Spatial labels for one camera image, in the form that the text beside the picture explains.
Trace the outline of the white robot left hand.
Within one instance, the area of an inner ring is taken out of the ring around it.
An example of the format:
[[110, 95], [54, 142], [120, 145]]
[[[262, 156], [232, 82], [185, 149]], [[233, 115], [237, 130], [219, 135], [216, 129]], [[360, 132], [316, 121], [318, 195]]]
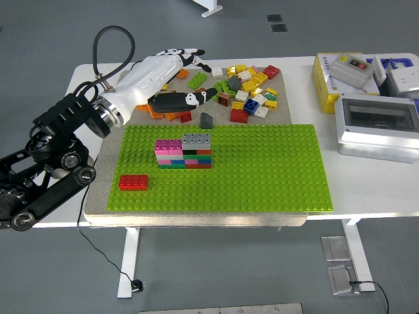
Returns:
[[204, 50], [197, 48], [169, 49], [149, 56], [135, 64], [117, 84], [114, 92], [103, 92], [94, 106], [109, 127], [126, 124], [138, 105], [149, 104], [156, 113], [191, 111], [217, 94], [215, 88], [202, 92], [163, 93], [162, 87], [176, 77], [186, 65], [197, 65], [204, 71], [211, 68], [200, 56]]

